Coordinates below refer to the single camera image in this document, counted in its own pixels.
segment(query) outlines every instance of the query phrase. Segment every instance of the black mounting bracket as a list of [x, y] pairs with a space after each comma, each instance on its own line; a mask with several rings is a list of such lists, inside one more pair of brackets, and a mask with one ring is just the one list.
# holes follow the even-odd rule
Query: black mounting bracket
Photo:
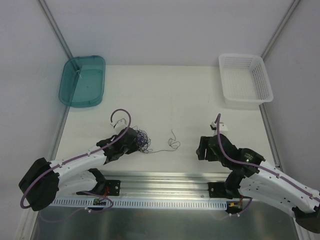
[[231, 194], [227, 193], [224, 181], [208, 182], [208, 191], [209, 191], [209, 197], [212, 199], [218, 199], [218, 198], [232, 199], [233, 198]]
[[106, 180], [105, 188], [108, 189], [106, 196], [119, 196], [121, 181], [120, 180]]

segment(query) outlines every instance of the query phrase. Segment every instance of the red wire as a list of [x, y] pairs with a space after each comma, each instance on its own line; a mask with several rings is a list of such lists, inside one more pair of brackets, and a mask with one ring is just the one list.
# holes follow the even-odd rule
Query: red wire
[[241, 195], [241, 199], [240, 199], [240, 201], [238, 201], [236, 204], [241, 203], [241, 205], [242, 205], [242, 201], [243, 201], [243, 199], [244, 199], [244, 196], [242, 196], [242, 195]]
[[108, 192], [109, 192], [109, 187], [108, 187], [108, 186], [106, 186], [105, 193], [104, 193], [104, 195], [103, 195], [103, 196], [107, 196]]

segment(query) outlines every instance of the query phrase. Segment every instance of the white wall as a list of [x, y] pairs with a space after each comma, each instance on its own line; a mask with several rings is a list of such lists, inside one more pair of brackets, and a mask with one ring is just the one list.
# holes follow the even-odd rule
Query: white wall
[[301, 1], [265, 64], [274, 100], [267, 104], [290, 176], [320, 189], [320, 1]]
[[65, 54], [36, 0], [0, 3], [0, 239], [13, 239], [23, 210], [18, 183], [48, 157], [64, 109]]
[[47, 0], [75, 56], [109, 65], [218, 65], [261, 55], [292, 0]]

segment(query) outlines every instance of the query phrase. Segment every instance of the small white connector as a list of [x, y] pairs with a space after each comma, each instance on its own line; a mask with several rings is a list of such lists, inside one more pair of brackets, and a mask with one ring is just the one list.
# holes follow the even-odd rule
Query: small white connector
[[88, 210], [88, 213], [91, 213], [91, 209], [84, 207], [84, 210]]
[[127, 120], [121, 118], [115, 124], [111, 123], [111, 126], [114, 128], [115, 133], [118, 135], [123, 129], [127, 127]]
[[[213, 135], [216, 135], [217, 134], [217, 124], [214, 121], [211, 123], [211, 129], [214, 131]], [[219, 129], [220, 129], [221, 134], [223, 134], [225, 136], [227, 135], [228, 128], [227, 128], [227, 125], [225, 125], [223, 122], [220, 122]]]

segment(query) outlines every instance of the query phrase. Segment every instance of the black wire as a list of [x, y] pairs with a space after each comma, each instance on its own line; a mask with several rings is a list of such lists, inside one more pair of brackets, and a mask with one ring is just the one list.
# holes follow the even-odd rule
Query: black wire
[[155, 154], [155, 153], [159, 153], [159, 152], [173, 152], [175, 150], [177, 150], [181, 143], [179, 141], [177, 141], [176, 135], [174, 134], [174, 131], [171, 130], [173, 137], [174, 138], [169, 138], [168, 139], [168, 145], [170, 148], [172, 149], [163, 149], [163, 150], [159, 150], [159, 151], [154, 151], [152, 148], [149, 149], [150, 145], [151, 145], [151, 139], [148, 137], [148, 134], [141, 129], [138, 129], [137, 126], [134, 126], [133, 129], [136, 127], [135, 131], [137, 132], [137, 137], [136, 137], [136, 141], [137, 144], [139, 145], [139, 150], [141, 153], [143, 154]]

